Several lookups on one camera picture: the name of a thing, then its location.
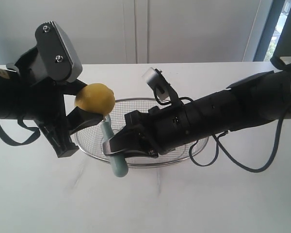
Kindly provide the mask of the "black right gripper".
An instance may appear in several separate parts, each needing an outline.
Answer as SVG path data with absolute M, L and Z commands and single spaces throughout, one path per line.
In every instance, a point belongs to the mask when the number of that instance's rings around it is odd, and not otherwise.
M 192 102 L 146 113 L 125 114 L 125 127 L 103 143 L 105 155 L 158 158 L 177 147 L 199 140 L 199 111 Z

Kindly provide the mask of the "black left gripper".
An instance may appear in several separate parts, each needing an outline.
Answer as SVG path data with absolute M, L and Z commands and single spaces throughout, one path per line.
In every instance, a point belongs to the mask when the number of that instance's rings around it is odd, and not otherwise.
M 57 82 L 47 75 L 37 47 L 21 55 L 8 69 L 19 72 L 24 92 L 18 103 L 23 119 L 32 119 L 38 130 L 51 144 L 57 157 L 73 155 L 78 147 L 71 134 L 98 125 L 104 116 L 75 107 L 69 114 L 65 110 L 65 95 L 76 96 L 86 83 L 79 79 L 73 82 Z

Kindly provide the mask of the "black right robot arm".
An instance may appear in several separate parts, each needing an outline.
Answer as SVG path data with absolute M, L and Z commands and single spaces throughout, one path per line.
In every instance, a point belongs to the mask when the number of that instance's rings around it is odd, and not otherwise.
M 291 63 L 272 59 L 277 72 L 262 72 L 197 100 L 183 103 L 163 75 L 154 70 L 151 88 L 170 102 L 146 113 L 125 114 L 124 128 L 103 143 L 107 156 L 157 157 L 225 131 L 238 131 L 291 119 Z

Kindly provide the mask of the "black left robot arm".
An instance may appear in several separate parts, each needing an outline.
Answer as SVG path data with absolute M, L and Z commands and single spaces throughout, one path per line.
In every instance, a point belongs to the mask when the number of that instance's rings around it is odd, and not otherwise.
M 23 146 L 43 134 L 59 158 L 73 155 L 79 147 L 72 142 L 71 135 L 103 120 L 102 114 L 79 107 L 66 113 L 64 96 L 75 96 L 86 86 L 78 79 L 71 83 L 53 80 L 38 48 L 33 47 L 15 64 L 0 68 L 0 119 L 14 119 L 32 135 L 17 142 L 0 125 L 1 140 L 10 146 Z

